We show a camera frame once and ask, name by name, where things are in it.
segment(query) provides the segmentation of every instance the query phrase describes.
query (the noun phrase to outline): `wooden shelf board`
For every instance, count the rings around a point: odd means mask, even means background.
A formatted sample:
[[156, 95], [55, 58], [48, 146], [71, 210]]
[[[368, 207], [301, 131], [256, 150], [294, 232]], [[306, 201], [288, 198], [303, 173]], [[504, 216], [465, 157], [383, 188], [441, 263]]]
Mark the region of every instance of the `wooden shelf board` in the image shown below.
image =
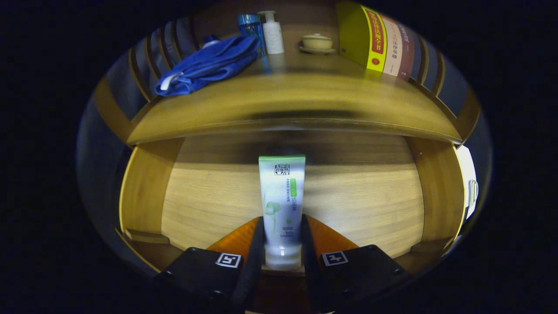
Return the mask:
[[339, 55], [269, 55], [235, 78], [147, 106], [129, 144], [274, 127], [372, 130], [461, 142], [451, 121], [416, 87]]
[[304, 213], [392, 257], [420, 242], [422, 189], [405, 139], [334, 131], [186, 137], [167, 185], [161, 233], [182, 250], [207, 248], [261, 216], [258, 156], [287, 153], [306, 154]]

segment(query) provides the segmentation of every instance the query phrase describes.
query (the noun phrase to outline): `facial cleanser tube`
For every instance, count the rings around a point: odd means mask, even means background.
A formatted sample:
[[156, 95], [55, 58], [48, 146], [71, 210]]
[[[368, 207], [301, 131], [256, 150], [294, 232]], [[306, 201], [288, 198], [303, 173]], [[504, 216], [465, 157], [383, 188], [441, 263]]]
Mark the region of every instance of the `facial cleanser tube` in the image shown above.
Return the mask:
[[259, 157], [266, 265], [271, 269], [290, 270], [301, 265], [305, 163], [304, 155]]

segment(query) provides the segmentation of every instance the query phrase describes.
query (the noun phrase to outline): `blue water bottle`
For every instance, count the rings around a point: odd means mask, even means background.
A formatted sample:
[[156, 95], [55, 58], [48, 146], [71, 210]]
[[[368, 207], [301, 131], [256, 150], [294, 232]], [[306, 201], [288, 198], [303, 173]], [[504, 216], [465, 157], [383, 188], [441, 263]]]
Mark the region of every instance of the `blue water bottle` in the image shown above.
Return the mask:
[[266, 48], [263, 45], [262, 25], [259, 22], [258, 14], [241, 14], [238, 16], [238, 28], [243, 36], [252, 36], [259, 39], [260, 56], [266, 55]]

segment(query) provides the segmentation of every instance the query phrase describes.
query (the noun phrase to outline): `yellow book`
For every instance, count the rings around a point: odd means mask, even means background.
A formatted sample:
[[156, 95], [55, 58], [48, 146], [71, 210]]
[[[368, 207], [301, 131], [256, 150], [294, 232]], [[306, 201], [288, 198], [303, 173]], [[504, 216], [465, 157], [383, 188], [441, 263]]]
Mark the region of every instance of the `yellow book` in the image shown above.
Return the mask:
[[338, 2], [339, 54], [367, 69], [409, 79], [414, 44], [400, 23], [355, 2]]

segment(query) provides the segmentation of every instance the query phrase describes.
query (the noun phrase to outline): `folded towel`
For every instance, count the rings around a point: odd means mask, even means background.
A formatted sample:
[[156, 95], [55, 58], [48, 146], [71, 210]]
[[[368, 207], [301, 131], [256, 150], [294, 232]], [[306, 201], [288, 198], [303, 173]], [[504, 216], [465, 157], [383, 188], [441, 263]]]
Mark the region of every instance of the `folded towel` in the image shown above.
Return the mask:
[[155, 92], [161, 96], [190, 94], [209, 82], [233, 77], [258, 56], [259, 40], [238, 36], [191, 54], [161, 77]]

